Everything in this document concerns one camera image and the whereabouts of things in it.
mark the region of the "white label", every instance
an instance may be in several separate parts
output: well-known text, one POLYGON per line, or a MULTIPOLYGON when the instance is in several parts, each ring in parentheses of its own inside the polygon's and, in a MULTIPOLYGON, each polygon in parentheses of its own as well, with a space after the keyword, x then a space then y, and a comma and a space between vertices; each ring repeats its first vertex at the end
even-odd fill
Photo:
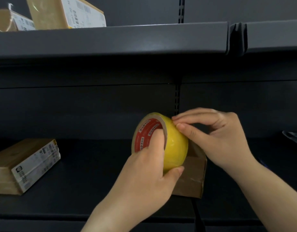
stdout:
POLYGON ((29 31, 29 30, 36 30, 34 22, 26 17, 23 17, 13 11, 11 11, 11 15, 15 21, 17 29, 19 31, 29 31))
POLYGON ((105 16, 79 0, 62 0, 69 28, 106 27, 105 16))
POLYGON ((58 160, 60 153, 54 140, 12 168, 12 173, 22 191, 27 191, 58 160))

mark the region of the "red label on tape core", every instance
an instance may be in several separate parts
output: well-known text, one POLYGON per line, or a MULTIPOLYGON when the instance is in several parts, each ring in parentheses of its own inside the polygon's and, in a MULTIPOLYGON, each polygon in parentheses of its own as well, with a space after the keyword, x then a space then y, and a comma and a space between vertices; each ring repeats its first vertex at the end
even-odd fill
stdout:
POLYGON ((162 124, 155 118, 145 121, 135 136, 135 152, 149 146, 152 134, 156 129, 162 129, 162 124))

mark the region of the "left hand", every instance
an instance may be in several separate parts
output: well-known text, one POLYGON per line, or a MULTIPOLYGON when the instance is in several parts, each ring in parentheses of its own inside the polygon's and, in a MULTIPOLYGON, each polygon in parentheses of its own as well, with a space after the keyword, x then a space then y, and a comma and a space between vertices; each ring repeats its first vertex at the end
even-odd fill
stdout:
POLYGON ((82 232, 127 232, 168 201, 184 167, 163 176, 164 142, 163 130, 157 129, 148 148, 132 153, 82 232))

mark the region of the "finger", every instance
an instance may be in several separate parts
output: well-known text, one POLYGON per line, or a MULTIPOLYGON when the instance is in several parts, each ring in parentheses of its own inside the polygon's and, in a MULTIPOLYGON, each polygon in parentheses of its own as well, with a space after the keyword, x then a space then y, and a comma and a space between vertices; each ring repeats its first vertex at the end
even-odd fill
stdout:
POLYGON ((162 159, 162 162, 163 162, 164 146, 165 146, 164 131, 162 129, 156 129, 153 132, 150 143, 148 145, 148 150, 150 152, 150 155, 158 156, 159 158, 162 159))
POLYGON ((186 115, 192 115, 192 114, 197 114, 197 113, 204 113, 204 112, 213 112, 213 113, 216 113, 217 111, 214 110, 214 109, 210 109, 210 108, 202 108, 202 107, 198 107, 198 108, 195 108, 195 109, 191 109, 191 110, 188 110, 186 112, 183 112, 183 113, 180 113, 176 116, 173 116, 172 117, 172 120, 177 120, 183 116, 186 116, 186 115))
POLYGON ((184 134, 202 149, 205 149, 206 145, 210 145, 212 142, 214 142, 214 137, 200 131, 192 125, 180 123, 177 124, 176 127, 182 134, 184 134))
POLYGON ((219 129, 226 125, 227 119, 224 114, 220 112, 216 113, 198 113, 193 115, 183 116, 173 122, 175 125, 179 123, 194 124, 200 123, 204 125, 211 125, 213 129, 219 129))
POLYGON ((184 171, 184 167, 183 166, 180 166, 180 167, 177 167, 177 168, 173 168, 171 170, 169 170, 163 177, 163 179, 165 180, 166 182, 166 186, 168 188, 168 190, 172 193, 174 187, 175 187, 175 184, 177 182, 177 180, 180 178, 180 176, 182 175, 184 171))

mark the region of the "brown cardboard box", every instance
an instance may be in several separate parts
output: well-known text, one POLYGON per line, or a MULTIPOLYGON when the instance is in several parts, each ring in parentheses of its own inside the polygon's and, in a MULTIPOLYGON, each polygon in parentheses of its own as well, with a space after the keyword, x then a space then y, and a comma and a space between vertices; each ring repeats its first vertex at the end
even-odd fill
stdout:
POLYGON ((207 158, 204 151, 189 140, 185 167, 172 192, 173 195, 201 198, 205 180, 207 158))
POLYGON ((27 0, 37 30, 106 27, 103 12, 85 0, 27 0))
POLYGON ((35 30, 31 19, 9 9, 0 9, 0 32, 35 30))
POLYGON ((0 194, 23 194, 58 160, 55 139, 24 139, 1 151, 0 194))

